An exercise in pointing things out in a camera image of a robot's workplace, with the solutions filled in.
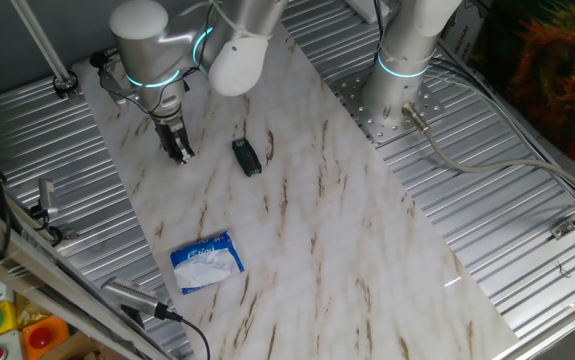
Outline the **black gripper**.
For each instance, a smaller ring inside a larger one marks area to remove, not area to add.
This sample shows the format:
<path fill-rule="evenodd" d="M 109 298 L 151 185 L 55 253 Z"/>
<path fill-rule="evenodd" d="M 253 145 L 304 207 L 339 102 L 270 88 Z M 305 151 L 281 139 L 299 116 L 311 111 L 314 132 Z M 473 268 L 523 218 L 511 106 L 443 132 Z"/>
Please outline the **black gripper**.
<path fill-rule="evenodd" d="M 186 164 L 194 156 L 194 151 L 186 139 L 182 117 L 167 122 L 157 121 L 156 132 L 167 155 L 178 164 Z"/>

